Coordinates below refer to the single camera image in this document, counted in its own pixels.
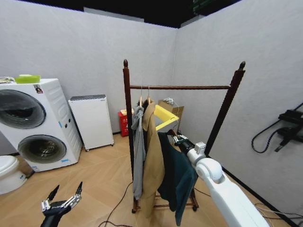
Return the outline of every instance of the green container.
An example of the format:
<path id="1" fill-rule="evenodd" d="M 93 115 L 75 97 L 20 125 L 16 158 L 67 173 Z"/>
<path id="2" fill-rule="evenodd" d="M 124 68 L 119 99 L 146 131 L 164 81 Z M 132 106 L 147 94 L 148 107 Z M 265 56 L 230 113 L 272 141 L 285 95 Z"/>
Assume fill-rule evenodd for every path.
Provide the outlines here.
<path id="1" fill-rule="evenodd" d="M 40 82 L 39 75 L 22 74 L 15 78 L 17 84 L 35 84 Z"/>

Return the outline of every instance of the clothing rack pole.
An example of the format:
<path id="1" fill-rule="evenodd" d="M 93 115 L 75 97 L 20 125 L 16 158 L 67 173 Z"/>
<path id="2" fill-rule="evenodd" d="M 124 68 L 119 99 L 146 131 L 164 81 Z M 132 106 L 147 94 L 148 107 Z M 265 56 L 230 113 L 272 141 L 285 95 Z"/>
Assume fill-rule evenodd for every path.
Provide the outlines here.
<path id="1" fill-rule="evenodd" d="M 207 143 L 206 143 L 206 148 L 205 148 L 205 155 L 208 157 L 209 152 L 213 147 L 214 141 L 217 138 L 217 135 L 220 131 L 220 128 L 223 124 L 223 121 L 227 115 L 227 112 L 229 110 L 229 107 L 232 104 L 233 98 L 238 90 L 238 87 L 242 81 L 242 78 L 244 76 L 245 70 L 243 70 L 245 67 L 245 61 L 241 62 L 239 69 L 235 71 L 232 81 L 230 84 L 230 88 L 226 92 L 225 98 L 223 100 L 223 103 L 221 105 L 220 111 L 218 113 L 218 116 L 216 118 L 216 121 L 214 122 L 213 129 L 208 137 Z"/>
<path id="2" fill-rule="evenodd" d="M 125 92 L 125 102 L 126 102 L 126 112 L 127 112 L 127 126 L 128 126 L 128 140 L 129 140 L 129 152 L 131 157 L 131 167 L 132 167 L 132 178 L 134 180 L 134 140 L 133 140 L 133 130 L 132 130 L 132 102 L 131 102 L 131 90 L 129 84 L 129 69 L 128 62 L 124 59 L 123 62 L 123 77 L 124 77 L 124 92 Z"/>
<path id="3" fill-rule="evenodd" d="M 219 130 L 223 124 L 223 121 L 226 117 L 226 114 L 229 110 L 229 107 L 232 104 L 233 98 L 238 90 L 238 87 L 241 83 L 241 80 L 244 76 L 245 70 L 245 62 L 243 61 L 239 69 L 235 71 L 232 81 L 228 86 L 141 86 L 141 85 L 130 85 L 129 79 L 129 69 L 128 62 L 125 59 L 123 68 L 123 76 L 124 76 L 124 91 L 125 91 L 125 103 L 126 103 L 126 111 L 127 111 L 127 125 L 128 125 L 128 139 L 129 139 L 129 152 L 131 159 L 131 168 L 132 168 L 132 178 L 134 179 L 134 141 L 133 141 L 133 131 L 131 130 L 132 122 L 132 104 L 131 104 L 131 91 L 130 89 L 155 89 L 155 90 L 227 90 L 224 101 L 221 105 L 220 111 L 217 115 L 216 121 L 214 123 L 211 134 L 208 138 L 205 148 L 205 154 L 208 156 L 209 152 L 214 144 L 214 141 L 219 133 Z M 187 205 L 192 205 L 193 210 L 199 207 L 196 201 L 195 192 L 191 193 L 190 199 L 192 203 L 188 203 Z M 168 207 L 169 205 L 155 205 L 154 207 Z M 138 206 L 138 201 L 134 198 L 134 205 L 132 209 L 132 213 L 135 213 Z"/>

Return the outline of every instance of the rack finial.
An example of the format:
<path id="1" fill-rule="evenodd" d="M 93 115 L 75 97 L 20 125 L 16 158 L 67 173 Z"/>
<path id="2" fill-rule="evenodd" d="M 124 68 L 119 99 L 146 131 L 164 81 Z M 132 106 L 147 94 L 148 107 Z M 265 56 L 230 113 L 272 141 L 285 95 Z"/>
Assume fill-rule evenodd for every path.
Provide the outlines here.
<path id="1" fill-rule="evenodd" d="M 239 66 L 239 70 L 243 70 L 244 67 L 245 67 L 245 64 L 246 64 L 246 62 L 242 61 L 241 64 L 240 64 L 240 66 Z"/>
<path id="2" fill-rule="evenodd" d="M 124 67 L 127 68 L 128 67 L 128 61 L 126 59 L 124 59 L 123 61 Z"/>

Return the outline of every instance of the black wall mount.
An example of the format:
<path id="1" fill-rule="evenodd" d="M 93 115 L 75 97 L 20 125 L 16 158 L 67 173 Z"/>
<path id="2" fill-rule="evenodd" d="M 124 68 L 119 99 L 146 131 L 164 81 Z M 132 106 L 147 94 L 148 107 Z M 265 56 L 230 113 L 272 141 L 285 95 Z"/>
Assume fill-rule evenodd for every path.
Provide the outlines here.
<path id="1" fill-rule="evenodd" d="M 277 133 L 282 135 L 284 138 L 279 147 L 275 149 L 275 152 L 278 152 L 291 140 L 303 142 L 303 136 L 298 135 L 298 132 L 300 132 L 303 127 L 303 112 L 297 110 L 287 110 L 285 113 L 279 115 L 279 119 L 293 123 L 295 126 L 289 128 L 281 128 L 277 131 Z"/>

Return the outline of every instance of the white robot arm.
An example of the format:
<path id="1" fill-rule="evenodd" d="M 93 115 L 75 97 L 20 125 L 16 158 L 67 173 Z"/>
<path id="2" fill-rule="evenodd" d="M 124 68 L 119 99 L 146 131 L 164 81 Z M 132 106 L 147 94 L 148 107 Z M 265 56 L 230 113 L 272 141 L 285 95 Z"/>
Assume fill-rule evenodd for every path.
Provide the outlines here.
<path id="1" fill-rule="evenodd" d="M 211 197 L 231 227 L 268 227 L 268 223 L 261 216 L 244 192 L 222 171 L 222 166 L 214 159 L 204 154 L 205 144 L 200 142 L 195 148 L 186 146 L 186 155 L 198 176 L 206 183 Z"/>

